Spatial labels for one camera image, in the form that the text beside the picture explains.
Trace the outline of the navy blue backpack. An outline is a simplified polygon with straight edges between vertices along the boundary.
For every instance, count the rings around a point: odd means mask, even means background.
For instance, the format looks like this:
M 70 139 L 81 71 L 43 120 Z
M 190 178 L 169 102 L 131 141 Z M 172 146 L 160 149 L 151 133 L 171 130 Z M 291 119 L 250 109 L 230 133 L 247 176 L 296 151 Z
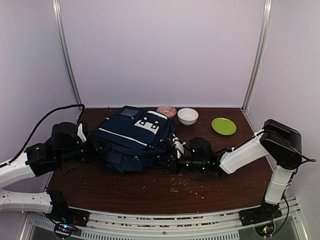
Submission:
M 164 114 L 124 106 L 105 118 L 93 133 L 102 150 L 100 163 L 119 173 L 140 172 L 172 149 L 176 128 Z

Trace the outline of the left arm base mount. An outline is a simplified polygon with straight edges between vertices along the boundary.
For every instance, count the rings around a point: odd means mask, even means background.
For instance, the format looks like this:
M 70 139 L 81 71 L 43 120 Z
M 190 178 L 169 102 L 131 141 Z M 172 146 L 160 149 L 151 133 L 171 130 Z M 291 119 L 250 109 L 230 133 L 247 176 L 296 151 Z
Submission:
M 53 208 L 50 213 L 44 214 L 53 223 L 53 233 L 58 239 L 65 240 L 73 234 L 80 234 L 80 227 L 86 227 L 90 213 L 86 210 L 67 207 Z

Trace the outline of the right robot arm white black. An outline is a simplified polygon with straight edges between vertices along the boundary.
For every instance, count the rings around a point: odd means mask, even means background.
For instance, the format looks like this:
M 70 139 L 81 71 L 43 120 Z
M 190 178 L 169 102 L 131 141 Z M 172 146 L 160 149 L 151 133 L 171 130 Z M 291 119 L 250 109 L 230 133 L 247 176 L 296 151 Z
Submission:
M 171 151 L 157 157 L 154 168 L 166 169 L 177 174 L 181 169 L 200 171 L 211 179 L 222 179 L 238 169 L 265 156 L 276 161 L 271 180 L 263 197 L 263 205 L 256 210 L 259 220 L 268 220 L 275 212 L 283 193 L 290 185 L 294 173 L 303 162 L 301 134 L 276 120 L 268 119 L 263 128 L 242 144 L 213 152 L 209 141 L 202 137 L 190 140 L 184 153 L 185 144 L 178 137 L 170 135 Z

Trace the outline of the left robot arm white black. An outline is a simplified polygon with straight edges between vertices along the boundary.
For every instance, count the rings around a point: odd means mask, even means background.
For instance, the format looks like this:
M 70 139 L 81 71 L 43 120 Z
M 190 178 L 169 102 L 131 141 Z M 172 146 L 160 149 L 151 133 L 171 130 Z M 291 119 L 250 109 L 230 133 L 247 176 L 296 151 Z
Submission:
M 0 168 L 0 211 L 39 212 L 51 214 L 61 222 L 72 218 L 64 195 L 60 191 L 26 193 L 4 190 L 21 180 L 39 177 L 72 164 L 88 165 L 98 156 L 99 148 L 80 143 L 70 148 L 57 148 L 44 143 L 28 147 L 16 159 Z

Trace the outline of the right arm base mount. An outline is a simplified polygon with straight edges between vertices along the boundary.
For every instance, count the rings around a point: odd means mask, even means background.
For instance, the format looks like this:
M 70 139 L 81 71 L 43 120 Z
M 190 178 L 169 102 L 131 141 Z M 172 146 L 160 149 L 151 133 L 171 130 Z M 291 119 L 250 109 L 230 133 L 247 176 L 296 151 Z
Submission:
M 276 231 L 275 219 L 282 216 L 276 207 L 254 207 L 241 210 L 239 218 L 242 226 L 254 226 L 255 233 L 263 238 L 271 237 Z

